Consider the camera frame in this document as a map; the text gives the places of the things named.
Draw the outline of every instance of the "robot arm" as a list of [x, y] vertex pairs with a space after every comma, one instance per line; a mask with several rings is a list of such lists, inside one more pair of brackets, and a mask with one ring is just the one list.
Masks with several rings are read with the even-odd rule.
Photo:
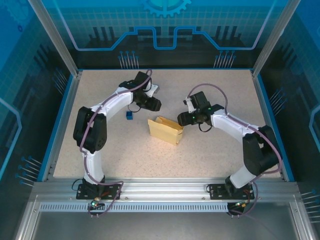
[[227, 177], [225, 181], [225, 187], [230, 195], [279, 162], [269, 144], [248, 128], [248, 126], [251, 126], [259, 130], [279, 149], [271, 127], [258, 127], [245, 123], [229, 113], [226, 115], [224, 107], [218, 104], [211, 106], [202, 91], [186, 98], [184, 103], [188, 106], [188, 112], [179, 114], [178, 123], [181, 126], [207, 123], [211, 127], [223, 130], [242, 143], [244, 164], [237, 172]]
[[[83, 145], [83, 150], [86, 153], [88, 172], [93, 179], [102, 183], [105, 179], [101, 164], [101, 149], [104, 147], [107, 141], [108, 121], [117, 112], [119, 112], [120, 109], [131, 104], [132, 102], [135, 102], [140, 108], [143, 109], [154, 112], [160, 110], [161, 102], [153, 97], [153, 94], [157, 93], [159, 90], [159, 86], [152, 84], [151, 78], [141, 88], [118, 94], [124, 90], [133, 89], [139, 86], [146, 81], [148, 77], [149, 76], [146, 73], [139, 71], [134, 80], [122, 82], [115, 91], [117, 96], [111, 98], [96, 115], [93, 125], [89, 129]], [[92, 106], [91, 108], [83, 106], [79, 109], [73, 132], [73, 139], [76, 140], [78, 147], [81, 144], [91, 117], [102, 104], [103, 102]], [[97, 185], [89, 178], [86, 172], [84, 174], [84, 182], [91, 185]]]

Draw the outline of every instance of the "enclosure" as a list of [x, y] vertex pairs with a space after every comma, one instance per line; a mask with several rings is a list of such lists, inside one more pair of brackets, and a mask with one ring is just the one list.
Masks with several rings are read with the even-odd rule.
[[[318, 239], [319, 8], [317, 0], [0, 1], [0, 238]], [[147, 69], [161, 110], [132, 104], [133, 120], [126, 108], [108, 120], [102, 169], [106, 182], [124, 184], [110, 212], [91, 219], [91, 200], [72, 189], [85, 170], [73, 139], [78, 111]], [[283, 167], [256, 181], [248, 217], [231, 219], [219, 209], [236, 201], [206, 190], [242, 166], [235, 139], [196, 126], [177, 146], [150, 136], [148, 119], [177, 122], [202, 83], [225, 91], [231, 114], [274, 131]], [[200, 90], [224, 106], [217, 90]]]

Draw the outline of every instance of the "gear logo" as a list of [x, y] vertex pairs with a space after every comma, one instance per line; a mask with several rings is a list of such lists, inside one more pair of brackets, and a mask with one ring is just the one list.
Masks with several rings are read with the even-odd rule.
[[174, 14], [180, 14], [181, 10], [187, 9], [186, 5], [191, 4], [191, 0], [141, 0], [144, 10], [149, 10], [151, 14], [157, 17], [168, 15], [173, 17]]
[[28, 19], [29, 5], [27, 0], [0, 0], [0, 7], [5, 7], [19, 26]]

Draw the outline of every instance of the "blue cube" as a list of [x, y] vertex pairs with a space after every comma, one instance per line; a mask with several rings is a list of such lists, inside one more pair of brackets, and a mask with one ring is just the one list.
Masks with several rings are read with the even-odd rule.
[[127, 120], [132, 120], [134, 119], [134, 114], [132, 111], [126, 111], [126, 119]]

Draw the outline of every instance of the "black mounting plate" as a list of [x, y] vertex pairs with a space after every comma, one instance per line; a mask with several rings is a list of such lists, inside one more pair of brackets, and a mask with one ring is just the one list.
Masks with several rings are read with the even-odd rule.
[[247, 200], [248, 196], [244, 190], [249, 191], [250, 200], [255, 199], [252, 185], [239, 188], [232, 196], [229, 196], [224, 184], [209, 184], [206, 186], [206, 191], [210, 194], [210, 200]]
[[[108, 194], [101, 197], [101, 200], [113, 200], [117, 194], [117, 191], [120, 189], [121, 184], [114, 184], [110, 186], [104, 186], [104, 192], [107, 192]], [[79, 184], [77, 192], [76, 192], [76, 199], [78, 200], [93, 200], [97, 197], [97, 194], [93, 191], [90, 191], [88, 189], [88, 186], [85, 186], [84, 184]]]

